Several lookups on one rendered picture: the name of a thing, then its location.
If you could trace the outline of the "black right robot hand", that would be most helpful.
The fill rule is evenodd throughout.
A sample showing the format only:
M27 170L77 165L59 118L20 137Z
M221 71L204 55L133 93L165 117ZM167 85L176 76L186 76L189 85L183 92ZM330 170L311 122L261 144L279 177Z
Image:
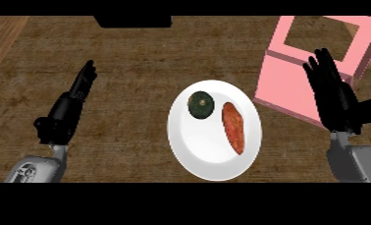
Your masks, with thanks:
M314 90L324 127L332 132L360 135L363 125L371 123L371 99L358 101L349 83L341 78L326 48L316 50L316 56L310 57L304 69Z

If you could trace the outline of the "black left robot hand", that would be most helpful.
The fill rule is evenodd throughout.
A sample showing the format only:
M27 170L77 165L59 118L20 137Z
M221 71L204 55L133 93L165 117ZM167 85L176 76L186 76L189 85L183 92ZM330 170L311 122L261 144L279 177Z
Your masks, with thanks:
M68 145L83 111L83 104L98 78L95 61L89 60L77 75L70 91L56 100L46 117L36 120L42 144Z

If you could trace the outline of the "orange sweet potato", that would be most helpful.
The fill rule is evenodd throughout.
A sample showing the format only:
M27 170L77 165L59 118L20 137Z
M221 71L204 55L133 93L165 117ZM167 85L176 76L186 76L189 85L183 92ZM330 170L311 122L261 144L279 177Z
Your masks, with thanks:
M235 105L230 102L224 104L223 122L232 148L238 154L243 154L243 148L245 148L243 118Z

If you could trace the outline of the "white oval plate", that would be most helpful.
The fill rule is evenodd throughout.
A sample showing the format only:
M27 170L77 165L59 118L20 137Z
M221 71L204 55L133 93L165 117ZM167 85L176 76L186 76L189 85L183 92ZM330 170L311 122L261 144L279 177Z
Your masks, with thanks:
M204 120L189 112L189 98L198 91L207 92L215 101L214 112ZM233 149L223 122L223 108L229 102L243 120L242 154ZM243 91L224 81L208 80L192 84L174 100L167 133L174 156L190 173L210 181L238 177L254 163L263 140L258 111Z

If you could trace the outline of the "dark green round squash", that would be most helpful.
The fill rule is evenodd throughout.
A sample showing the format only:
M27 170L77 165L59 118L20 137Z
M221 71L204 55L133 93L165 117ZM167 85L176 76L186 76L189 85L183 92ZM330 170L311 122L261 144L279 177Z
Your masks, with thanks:
M189 98L189 112L196 119L207 119L215 110L214 97L205 91L196 91Z

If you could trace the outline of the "black appliance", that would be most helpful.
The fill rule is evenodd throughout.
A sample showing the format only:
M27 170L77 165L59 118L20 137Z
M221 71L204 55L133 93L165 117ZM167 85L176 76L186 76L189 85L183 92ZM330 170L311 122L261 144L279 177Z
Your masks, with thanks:
M95 19L102 28L170 28L173 25L170 16L96 16Z

